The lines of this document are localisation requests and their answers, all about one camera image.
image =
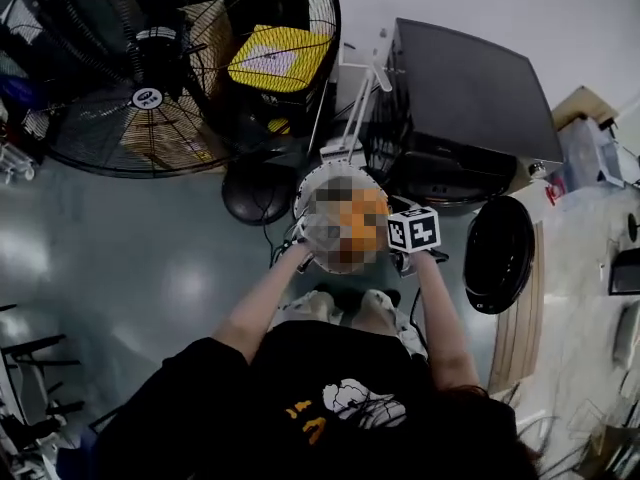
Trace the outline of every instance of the person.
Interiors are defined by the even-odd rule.
[[[480,387],[429,253],[412,256],[428,362],[391,331],[388,304],[371,302],[381,292],[351,328],[328,323],[330,296],[315,294],[307,309],[318,318],[270,330],[308,254],[292,246],[212,337],[164,361],[100,434],[96,478],[538,478],[513,410]]]

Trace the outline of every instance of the fan logo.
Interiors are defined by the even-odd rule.
[[[153,110],[162,104],[162,93],[151,87],[138,89],[131,98],[131,102],[139,109]]]

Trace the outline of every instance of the black round object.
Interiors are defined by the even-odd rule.
[[[627,229],[629,230],[629,238],[635,242],[638,239],[638,221],[633,213],[627,217]]]
[[[244,224],[271,224],[287,213],[296,187],[296,174],[284,167],[253,159],[229,166],[222,183],[222,200]]]
[[[535,256],[533,224],[512,197],[485,204],[469,229],[464,282],[471,305],[496,315],[513,305],[531,275]]]

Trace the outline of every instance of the floor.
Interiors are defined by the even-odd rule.
[[[227,214],[220,184],[216,174],[121,180],[47,161],[32,183],[0,186],[0,305],[19,304],[0,313],[0,345],[68,335],[52,354],[83,363],[63,370],[57,394],[87,402],[77,425],[120,405],[162,359],[209,334],[267,269],[262,230]],[[624,225],[638,194],[590,190],[556,208],[539,187],[519,196],[545,224],[546,289],[536,373],[512,404],[521,421],[558,417],[547,464],[620,404],[624,372],[613,367],[611,348],[628,300],[606,295],[607,265],[615,249],[630,247]],[[442,270],[486,382],[495,319],[465,306],[458,282],[471,217],[442,219],[452,256]],[[287,224],[270,227],[274,242]],[[400,281],[388,265],[371,275],[399,289],[409,311],[415,278]],[[288,296],[320,281],[300,278]],[[535,445],[539,433],[525,438]]]

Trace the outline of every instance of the gray floor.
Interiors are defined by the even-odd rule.
[[[0,345],[66,333],[50,353],[83,366],[64,369],[58,395],[87,402],[83,422],[123,403],[162,359],[208,335],[266,271],[262,230],[226,212],[220,185],[210,173],[124,180],[47,161],[33,182],[0,186],[0,304],[20,305],[0,314]],[[464,306],[459,283],[468,223],[444,219],[453,261],[443,271],[487,379],[495,321]],[[271,226],[274,242],[287,224]],[[408,311],[415,278],[400,282],[388,265],[371,275],[377,287],[399,288]],[[294,286],[321,281],[310,271]]]

